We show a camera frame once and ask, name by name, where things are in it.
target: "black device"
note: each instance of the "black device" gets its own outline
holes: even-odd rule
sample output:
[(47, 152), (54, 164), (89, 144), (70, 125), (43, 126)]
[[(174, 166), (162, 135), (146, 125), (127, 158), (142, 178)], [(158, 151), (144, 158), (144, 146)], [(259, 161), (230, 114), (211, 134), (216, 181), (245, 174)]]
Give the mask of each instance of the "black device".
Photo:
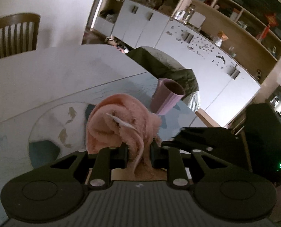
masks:
[(20, 175), (2, 189), (10, 218), (2, 226), (275, 226), (266, 218), (276, 201), (268, 180), (170, 145), (150, 146), (152, 166), (167, 169), (167, 181), (111, 181), (111, 170), (127, 165), (124, 143), (94, 155), (74, 152)]

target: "chair backrest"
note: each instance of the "chair backrest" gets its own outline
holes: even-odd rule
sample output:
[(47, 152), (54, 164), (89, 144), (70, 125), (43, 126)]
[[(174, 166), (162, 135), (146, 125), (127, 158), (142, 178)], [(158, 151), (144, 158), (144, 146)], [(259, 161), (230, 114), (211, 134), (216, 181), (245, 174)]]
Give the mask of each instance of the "chair backrest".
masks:
[(40, 18), (35, 13), (0, 18), (0, 58), (35, 50)]

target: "floor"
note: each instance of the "floor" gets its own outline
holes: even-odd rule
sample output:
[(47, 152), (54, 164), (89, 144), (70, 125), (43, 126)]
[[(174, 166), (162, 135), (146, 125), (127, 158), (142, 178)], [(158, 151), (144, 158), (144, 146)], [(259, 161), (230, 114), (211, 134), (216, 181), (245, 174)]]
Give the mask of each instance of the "floor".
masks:
[(105, 40), (92, 31), (85, 31), (82, 44), (104, 44)]

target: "red decoration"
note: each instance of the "red decoration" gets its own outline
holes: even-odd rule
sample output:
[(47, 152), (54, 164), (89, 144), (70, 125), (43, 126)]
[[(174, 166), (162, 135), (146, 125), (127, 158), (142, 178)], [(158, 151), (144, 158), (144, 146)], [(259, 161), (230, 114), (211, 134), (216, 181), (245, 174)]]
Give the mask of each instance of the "red decoration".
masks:
[(264, 38), (266, 37), (266, 35), (267, 35), (267, 33), (269, 32), (269, 29), (270, 29), (270, 28), (271, 28), (270, 25), (267, 25), (267, 26), (265, 27), (265, 29), (264, 29), (263, 32), (262, 32), (261, 39), (264, 39)]
[(267, 22), (271, 27), (275, 27), (275, 26), (279, 25), (277, 20), (276, 20), (276, 13), (265, 14), (264, 16), (266, 17)]

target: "small figurine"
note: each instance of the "small figurine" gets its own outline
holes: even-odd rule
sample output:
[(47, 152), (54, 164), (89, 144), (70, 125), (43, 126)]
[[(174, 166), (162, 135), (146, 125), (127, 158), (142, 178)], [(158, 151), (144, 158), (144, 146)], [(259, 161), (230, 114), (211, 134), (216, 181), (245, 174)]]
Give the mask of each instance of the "small figurine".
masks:
[(276, 46), (273, 47), (272, 51), (271, 51), (272, 55), (277, 58), (277, 55), (276, 55)]

